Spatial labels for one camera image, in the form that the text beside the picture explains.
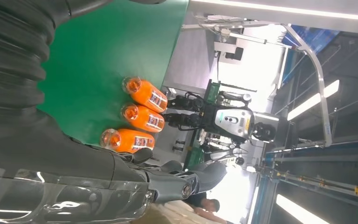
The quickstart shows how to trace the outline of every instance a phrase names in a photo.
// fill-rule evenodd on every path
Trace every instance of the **black protective cover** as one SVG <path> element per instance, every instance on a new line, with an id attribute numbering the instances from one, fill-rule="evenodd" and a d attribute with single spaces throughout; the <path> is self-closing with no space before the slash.
<path id="1" fill-rule="evenodd" d="M 64 135 L 56 121 L 36 109 L 55 30 L 69 19 L 111 0 L 0 0 L 0 168 L 101 180 L 143 181 L 109 150 Z"/>

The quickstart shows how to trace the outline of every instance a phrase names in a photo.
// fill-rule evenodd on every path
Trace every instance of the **green table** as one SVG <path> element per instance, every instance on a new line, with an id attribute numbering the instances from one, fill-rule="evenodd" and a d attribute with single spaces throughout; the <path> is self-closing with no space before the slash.
<path id="1" fill-rule="evenodd" d="M 99 144 L 107 128 L 120 128 L 121 106 L 131 101 L 121 88 L 125 76 L 140 76 L 160 87 L 187 0 L 142 5 L 116 0 L 60 26 L 43 66 L 45 103 L 62 130 L 84 143 Z"/>

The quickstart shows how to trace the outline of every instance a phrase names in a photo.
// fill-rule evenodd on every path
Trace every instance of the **blue panel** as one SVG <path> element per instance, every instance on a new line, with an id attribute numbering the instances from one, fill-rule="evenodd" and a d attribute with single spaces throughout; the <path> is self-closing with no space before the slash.
<path id="1" fill-rule="evenodd" d="M 336 37 L 340 31 L 328 30 L 328 29 L 319 29 L 311 27 L 302 27 L 302 26 L 291 26 L 296 33 L 311 47 L 311 49 L 318 54 L 322 51 L 333 39 Z M 290 35 L 286 34 L 282 43 L 295 46 L 299 45 L 298 42 Z M 288 58 L 293 55 L 293 52 L 289 51 Z M 293 77 L 293 74 L 289 72 L 292 69 L 292 61 L 286 60 L 285 71 L 282 77 L 282 85 L 286 84 Z"/>

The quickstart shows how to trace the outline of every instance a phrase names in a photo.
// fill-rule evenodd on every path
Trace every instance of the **mechanical arm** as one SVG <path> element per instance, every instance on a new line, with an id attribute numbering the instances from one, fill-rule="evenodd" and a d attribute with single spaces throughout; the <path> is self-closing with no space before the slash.
<path id="1" fill-rule="evenodd" d="M 148 149 L 118 154 L 84 145 L 36 108 L 55 30 L 110 2 L 0 0 L 0 223 L 129 221 L 151 202 L 210 190 L 226 173 L 219 163 L 188 172 L 175 162 L 146 166 Z"/>

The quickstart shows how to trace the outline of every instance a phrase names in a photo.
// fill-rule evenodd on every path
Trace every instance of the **orange juice bottle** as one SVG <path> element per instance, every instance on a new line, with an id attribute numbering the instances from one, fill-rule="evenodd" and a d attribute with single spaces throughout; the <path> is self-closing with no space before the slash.
<path id="1" fill-rule="evenodd" d="M 163 116 L 145 106 L 128 104 L 121 109 L 121 114 L 134 127 L 154 133 L 163 130 Z"/>
<path id="2" fill-rule="evenodd" d="M 123 89 L 131 95 L 133 100 L 157 113 L 165 111 L 167 107 L 167 97 L 144 79 L 127 77 L 123 80 Z"/>
<path id="3" fill-rule="evenodd" d="M 141 148 L 154 148 L 153 136 L 131 129 L 107 129 L 102 133 L 102 147 L 118 153 L 134 153 Z"/>

